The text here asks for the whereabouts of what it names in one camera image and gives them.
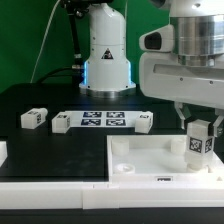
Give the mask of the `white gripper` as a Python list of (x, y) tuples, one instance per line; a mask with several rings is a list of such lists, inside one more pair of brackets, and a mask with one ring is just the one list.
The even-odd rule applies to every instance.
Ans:
[(223, 132), (224, 122), (224, 55), (214, 67), (188, 67), (177, 62), (171, 53), (145, 52), (139, 62), (139, 83), (142, 93), (174, 101), (175, 110), (186, 129), (191, 119), (187, 104), (217, 108), (213, 123), (214, 136)]

